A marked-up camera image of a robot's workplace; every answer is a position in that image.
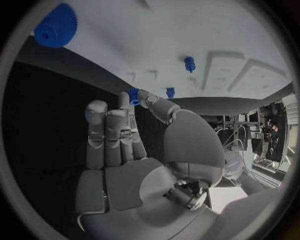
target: white surface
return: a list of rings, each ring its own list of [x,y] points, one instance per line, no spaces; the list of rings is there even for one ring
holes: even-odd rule
[[[242,97],[261,99],[286,86],[289,71],[270,34],[235,0],[66,0],[76,12],[78,30],[66,48],[82,55],[129,84],[166,97]],[[244,59],[216,58],[205,71],[209,52],[240,53]],[[185,70],[184,57],[196,70]],[[228,91],[249,59],[283,71],[286,79],[263,72],[264,79],[246,75]],[[220,69],[226,80],[215,81]],[[250,91],[249,86],[270,87]]]
[[[239,187],[211,187],[209,189],[211,208],[220,214],[227,204],[247,197],[244,190]]]

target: blue knob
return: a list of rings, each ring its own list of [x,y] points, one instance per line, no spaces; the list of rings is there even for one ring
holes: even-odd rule
[[[70,42],[76,30],[77,18],[74,11],[62,3],[36,26],[34,38],[42,46],[60,48]]]
[[[196,65],[193,57],[187,56],[184,59],[184,63],[185,63],[185,69],[190,73],[192,73],[196,69]]]
[[[169,99],[174,98],[174,95],[175,95],[175,89],[174,89],[174,87],[168,87],[168,88],[166,89],[166,95],[167,95],[167,97],[168,97]]]
[[[138,88],[130,88],[127,93],[129,95],[129,103],[130,105],[136,106],[136,105],[140,105],[140,102],[138,100],[138,93],[139,93],[139,89]]]

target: blue plastic part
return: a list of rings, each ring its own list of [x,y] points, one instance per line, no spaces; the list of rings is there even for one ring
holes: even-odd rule
[[[196,69],[196,65],[193,57],[187,56],[184,59],[184,63],[185,63],[185,69],[190,73],[192,73]]]
[[[175,95],[175,89],[174,89],[174,87],[168,87],[168,88],[166,89],[166,95],[167,95],[167,97],[168,97],[169,99],[174,98],[174,95]]]
[[[77,30],[75,12],[65,3],[50,12],[34,29],[34,38],[42,46],[60,48],[70,42]]]
[[[138,100],[138,93],[139,93],[139,89],[138,88],[131,88],[127,91],[128,95],[129,95],[129,102],[130,105],[136,106],[136,105],[140,105],[140,102]]]

